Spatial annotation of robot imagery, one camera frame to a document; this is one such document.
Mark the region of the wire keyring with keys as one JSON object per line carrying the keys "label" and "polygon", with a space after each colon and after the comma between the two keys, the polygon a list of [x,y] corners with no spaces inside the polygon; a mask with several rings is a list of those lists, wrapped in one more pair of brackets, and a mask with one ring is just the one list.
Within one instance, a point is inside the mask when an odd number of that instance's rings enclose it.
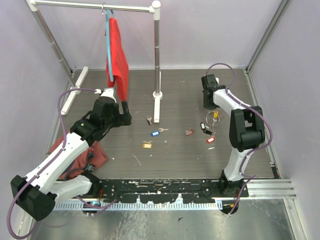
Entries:
{"label": "wire keyring with keys", "polygon": [[203,133],[215,136],[215,127],[217,127],[224,116],[218,110],[210,110],[204,117],[203,121],[200,123],[200,128]]}

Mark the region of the small key red tag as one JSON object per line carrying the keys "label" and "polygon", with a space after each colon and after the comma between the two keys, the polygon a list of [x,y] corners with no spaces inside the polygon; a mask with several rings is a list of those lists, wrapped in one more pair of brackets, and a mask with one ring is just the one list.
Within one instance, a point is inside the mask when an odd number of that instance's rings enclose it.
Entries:
{"label": "small key red tag", "polygon": [[186,130],[186,131],[185,131],[185,135],[186,135],[186,136],[190,136],[190,135],[193,134],[193,133],[194,133],[194,130],[191,129],[191,128],[190,128],[189,130]]}

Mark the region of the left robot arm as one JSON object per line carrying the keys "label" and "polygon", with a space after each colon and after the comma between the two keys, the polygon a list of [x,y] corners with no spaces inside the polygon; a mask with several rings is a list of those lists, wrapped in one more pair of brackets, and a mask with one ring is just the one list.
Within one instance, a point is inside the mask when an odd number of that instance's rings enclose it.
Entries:
{"label": "left robot arm", "polygon": [[56,184],[56,180],[93,143],[100,141],[112,128],[131,125],[128,103],[117,104],[112,97],[100,96],[93,109],[76,121],[66,139],[37,168],[10,182],[13,203],[34,220],[42,221],[60,202],[86,195],[95,198],[101,190],[100,179],[88,171]]}

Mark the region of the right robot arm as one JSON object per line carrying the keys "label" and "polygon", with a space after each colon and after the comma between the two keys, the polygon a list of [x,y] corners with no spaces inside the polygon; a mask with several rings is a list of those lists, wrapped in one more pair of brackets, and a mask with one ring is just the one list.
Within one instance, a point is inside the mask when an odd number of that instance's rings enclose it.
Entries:
{"label": "right robot arm", "polygon": [[227,166],[222,170],[218,189],[231,197],[244,184],[245,168],[254,150],[265,141],[265,125],[261,119],[262,108],[250,106],[239,100],[225,85],[220,85],[214,74],[201,78],[203,107],[222,109],[229,115],[229,142],[232,146]]}

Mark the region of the key with yellow tag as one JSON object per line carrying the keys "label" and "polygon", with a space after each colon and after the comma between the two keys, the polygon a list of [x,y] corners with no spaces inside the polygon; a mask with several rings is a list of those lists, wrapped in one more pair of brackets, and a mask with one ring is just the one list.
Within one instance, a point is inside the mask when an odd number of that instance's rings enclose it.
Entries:
{"label": "key with yellow tag", "polygon": [[151,149],[153,147],[152,141],[143,141],[142,147],[144,149]]}

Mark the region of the key with blue tag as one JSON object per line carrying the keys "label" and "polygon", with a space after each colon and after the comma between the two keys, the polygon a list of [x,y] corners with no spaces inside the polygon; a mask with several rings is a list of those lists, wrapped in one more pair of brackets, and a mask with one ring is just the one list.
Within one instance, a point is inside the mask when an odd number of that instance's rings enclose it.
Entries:
{"label": "key with blue tag", "polygon": [[157,131],[153,131],[150,136],[151,137],[156,137],[156,136],[159,136],[162,132],[165,132],[165,131],[168,131],[169,129],[168,128],[158,128]]}

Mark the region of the maroon shirt on table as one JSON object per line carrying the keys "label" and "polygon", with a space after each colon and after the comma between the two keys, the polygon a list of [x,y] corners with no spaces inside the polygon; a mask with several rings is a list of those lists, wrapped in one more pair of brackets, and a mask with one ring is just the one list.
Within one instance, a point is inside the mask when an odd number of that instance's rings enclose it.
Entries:
{"label": "maroon shirt on table", "polygon": [[71,164],[63,171],[59,179],[64,181],[73,179],[83,172],[92,173],[108,160],[107,155],[100,146],[99,142],[95,141],[86,151],[81,153]]}

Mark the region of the key with red tag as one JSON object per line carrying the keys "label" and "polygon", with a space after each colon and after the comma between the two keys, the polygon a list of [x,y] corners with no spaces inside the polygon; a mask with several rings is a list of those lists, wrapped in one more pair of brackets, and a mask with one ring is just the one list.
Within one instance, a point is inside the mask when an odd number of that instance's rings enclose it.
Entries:
{"label": "key with red tag", "polygon": [[209,137],[209,138],[206,140],[206,142],[207,142],[208,144],[213,143],[213,142],[215,142],[215,141],[216,141],[216,138],[215,138],[214,136],[211,136],[211,137]]}

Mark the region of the red shirt on hanger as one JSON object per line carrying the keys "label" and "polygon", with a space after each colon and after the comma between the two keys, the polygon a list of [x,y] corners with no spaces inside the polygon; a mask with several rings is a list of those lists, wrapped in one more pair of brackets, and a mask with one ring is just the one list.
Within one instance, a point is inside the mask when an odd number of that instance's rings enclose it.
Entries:
{"label": "red shirt on hanger", "polygon": [[121,101],[127,101],[129,89],[129,66],[122,46],[121,33],[118,21],[110,17],[110,41],[114,83],[110,82],[109,70],[106,60],[107,86],[113,88],[116,85],[117,95]]}

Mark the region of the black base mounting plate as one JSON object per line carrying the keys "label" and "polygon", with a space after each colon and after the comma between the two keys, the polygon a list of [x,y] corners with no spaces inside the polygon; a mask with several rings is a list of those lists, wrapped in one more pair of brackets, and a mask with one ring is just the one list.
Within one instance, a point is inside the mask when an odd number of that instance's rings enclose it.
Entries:
{"label": "black base mounting plate", "polygon": [[181,197],[184,204],[214,203],[215,198],[248,197],[248,189],[239,186],[222,189],[216,179],[103,179],[93,184],[93,190],[82,193],[83,198],[102,198],[109,203],[117,200],[121,203],[143,204],[174,203]]}

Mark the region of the metal clothes rack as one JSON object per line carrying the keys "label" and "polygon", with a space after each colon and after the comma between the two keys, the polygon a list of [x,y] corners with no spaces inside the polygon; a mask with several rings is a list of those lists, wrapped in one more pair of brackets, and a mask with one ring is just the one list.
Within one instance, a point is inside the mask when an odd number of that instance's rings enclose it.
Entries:
{"label": "metal clothes rack", "polygon": [[42,32],[56,53],[68,77],[81,70],[77,81],[70,84],[76,93],[89,70],[106,72],[106,37],[104,8],[113,10],[118,22],[122,48],[129,70],[153,69],[153,121],[160,121],[161,91],[160,19],[161,2],[153,0],[149,6],[108,4],[71,0],[29,0],[29,6]]}

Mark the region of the blue clothes hanger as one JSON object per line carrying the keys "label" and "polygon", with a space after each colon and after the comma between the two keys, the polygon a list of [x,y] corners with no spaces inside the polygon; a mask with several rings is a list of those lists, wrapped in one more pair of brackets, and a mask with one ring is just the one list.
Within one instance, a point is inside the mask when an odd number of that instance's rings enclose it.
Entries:
{"label": "blue clothes hanger", "polygon": [[105,42],[106,42],[106,65],[108,67],[108,76],[111,83],[114,83],[112,53],[111,53],[111,38],[110,38],[110,17],[114,15],[112,9],[104,8],[105,3],[102,4],[101,11],[105,17]]}

